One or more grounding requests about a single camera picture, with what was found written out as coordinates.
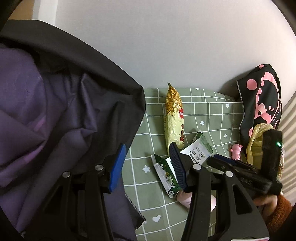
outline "striped curtain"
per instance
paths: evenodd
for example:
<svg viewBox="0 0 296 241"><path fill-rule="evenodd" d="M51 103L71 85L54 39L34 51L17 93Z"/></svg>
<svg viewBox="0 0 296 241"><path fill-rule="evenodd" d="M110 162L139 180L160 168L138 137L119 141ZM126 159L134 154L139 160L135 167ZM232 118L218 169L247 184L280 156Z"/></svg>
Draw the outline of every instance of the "striped curtain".
<svg viewBox="0 0 296 241"><path fill-rule="evenodd" d="M283 194L293 205L296 202L296 92L283 109L279 131L283 132L284 172Z"/></svg>

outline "orange sleeve cuff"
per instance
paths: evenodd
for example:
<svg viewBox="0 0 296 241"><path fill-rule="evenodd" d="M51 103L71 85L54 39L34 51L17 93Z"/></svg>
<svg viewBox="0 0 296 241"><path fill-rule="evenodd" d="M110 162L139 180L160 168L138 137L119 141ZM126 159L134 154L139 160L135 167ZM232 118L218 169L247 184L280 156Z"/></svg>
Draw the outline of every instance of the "orange sleeve cuff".
<svg viewBox="0 0 296 241"><path fill-rule="evenodd" d="M291 203L280 194L278 196L276 210L266 221L266 226L270 234L276 232L282 226L291 210Z"/></svg>

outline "yellow snack package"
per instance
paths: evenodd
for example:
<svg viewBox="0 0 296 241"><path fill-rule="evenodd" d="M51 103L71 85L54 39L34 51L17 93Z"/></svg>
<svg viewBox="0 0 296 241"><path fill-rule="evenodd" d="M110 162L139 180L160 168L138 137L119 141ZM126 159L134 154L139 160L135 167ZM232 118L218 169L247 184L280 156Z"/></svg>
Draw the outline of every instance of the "yellow snack package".
<svg viewBox="0 0 296 241"><path fill-rule="evenodd" d="M168 93L165 100L166 115L164 117L165 141L168 154L172 142L179 149L184 147L184 116L182 100L177 90L168 83Z"/></svg>

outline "green checkered tablecloth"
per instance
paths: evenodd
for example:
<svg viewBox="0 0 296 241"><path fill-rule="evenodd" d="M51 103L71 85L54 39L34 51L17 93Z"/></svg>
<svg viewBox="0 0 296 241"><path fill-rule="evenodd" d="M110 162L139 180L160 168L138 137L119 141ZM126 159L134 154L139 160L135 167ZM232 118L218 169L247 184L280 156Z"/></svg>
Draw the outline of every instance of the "green checkered tablecloth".
<svg viewBox="0 0 296 241"><path fill-rule="evenodd" d="M144 90L146 114L122 170L126 194L147 220L136 230L138 241L179 241L188 214L176 199L168 197L150 157L154 153L168 156L163 128L167 90ZM199 88L177 88L177 91L183 102L185 147L200 129L214 152L229 157L230 146L239 141L242 104L232 97ZM206 163L203 166L215 171ZM215 219L214 210L209 235L214 231Z"/></svg>

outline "pink toy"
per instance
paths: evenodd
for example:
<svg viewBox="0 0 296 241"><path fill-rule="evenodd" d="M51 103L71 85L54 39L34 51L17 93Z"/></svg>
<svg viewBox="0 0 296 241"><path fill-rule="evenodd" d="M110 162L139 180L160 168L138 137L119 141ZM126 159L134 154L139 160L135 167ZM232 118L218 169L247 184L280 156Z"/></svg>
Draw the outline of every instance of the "pink toy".
<svg viewBox="0 0 296 241"><path fill-rule="evenodd" d="M230 149L230 151L232 152L231 154L231 159L233 160L240 160L240 152L242 150L242 145L240 144L234 144L232 146L232 149Z"/></svg>

